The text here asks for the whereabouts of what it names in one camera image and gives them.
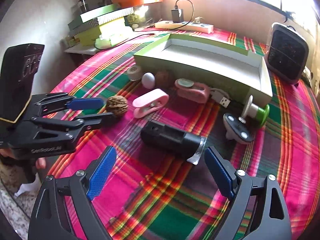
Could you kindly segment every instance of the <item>egg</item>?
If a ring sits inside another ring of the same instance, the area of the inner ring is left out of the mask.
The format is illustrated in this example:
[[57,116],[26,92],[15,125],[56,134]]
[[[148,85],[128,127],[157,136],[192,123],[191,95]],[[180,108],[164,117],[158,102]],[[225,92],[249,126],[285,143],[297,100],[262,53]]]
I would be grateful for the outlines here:
[[144,86],[147,89],[153,89],[156,85],[155,76],[150,72],[145,73],[142,76],[141,82],[142,82],[142,86]]

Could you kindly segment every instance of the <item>power strip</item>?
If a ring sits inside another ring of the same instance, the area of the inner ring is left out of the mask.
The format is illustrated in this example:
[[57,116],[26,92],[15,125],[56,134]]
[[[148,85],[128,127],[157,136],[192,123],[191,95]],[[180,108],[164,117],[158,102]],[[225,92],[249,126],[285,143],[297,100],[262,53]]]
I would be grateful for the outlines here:
[[[187,22],[182,22],[182,23],[174,23],[173,21],[161,21],[155,23],[155,27],[157,29],[174,29],[181,27],[185,25]],[[194,24],[194,23],[189,23],[186,26],[183,26],[179,30],[185,30],[185,31],[194,31],[194,32],[202,32],[202,33],[212,33],[213,32],[213,25],[210,24]]]

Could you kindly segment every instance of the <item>white tissue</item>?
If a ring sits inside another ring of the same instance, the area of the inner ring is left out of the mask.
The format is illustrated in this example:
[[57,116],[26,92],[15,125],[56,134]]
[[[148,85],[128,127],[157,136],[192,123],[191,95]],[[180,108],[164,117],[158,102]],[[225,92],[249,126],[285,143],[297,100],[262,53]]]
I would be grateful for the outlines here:
[[37,173],[35,181],[29,184],[21,184],[18,192],[15,193],[14,196],[19,197],[22,193],[27,191],[39,191],[40,187],[41,187],[41,181]]

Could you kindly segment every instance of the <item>black portable fan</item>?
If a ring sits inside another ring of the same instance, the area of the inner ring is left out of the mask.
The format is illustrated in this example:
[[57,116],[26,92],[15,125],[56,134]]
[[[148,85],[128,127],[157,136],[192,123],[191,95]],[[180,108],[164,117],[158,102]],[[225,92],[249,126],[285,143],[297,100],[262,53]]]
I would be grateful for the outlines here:
[[292,28],[273,23],[267,67],[289,84],[296,84],[306,65],[309,47],[306,40]]

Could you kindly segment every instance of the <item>white wall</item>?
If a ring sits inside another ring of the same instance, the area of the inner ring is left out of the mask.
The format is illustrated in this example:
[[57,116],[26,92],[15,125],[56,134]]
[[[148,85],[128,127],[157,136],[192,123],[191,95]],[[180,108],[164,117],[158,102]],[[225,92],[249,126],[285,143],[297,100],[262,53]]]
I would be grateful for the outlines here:
[[[271,25],[274,22],[283,23],[285,17],[263,5],[248,0],[191,0],[195,7],[194,17],[203,17],[204,23],[212,24],[215,28],[237,33],[240,36],[252,38],[256,42],[266,44]],[[171,9],[176,0],[163,0],[161,17],[172,20]],[[180,0],[179,8],[183,9],[184,20],[192,15],[192,7],[188,1]],[[307,67],[311,70],[314,55],[315,39],[302,27],[291,20],[286,25],[292,25],[302,35],[309,45]]]
[[[5,50],[24,43],[44,44],[33,94],[50,92],[75,66],[60,46],[73,20],[71,8],[78,0],[15,0],[0,22],[0,63]],[[87,0],[95,8],[99,0]]]

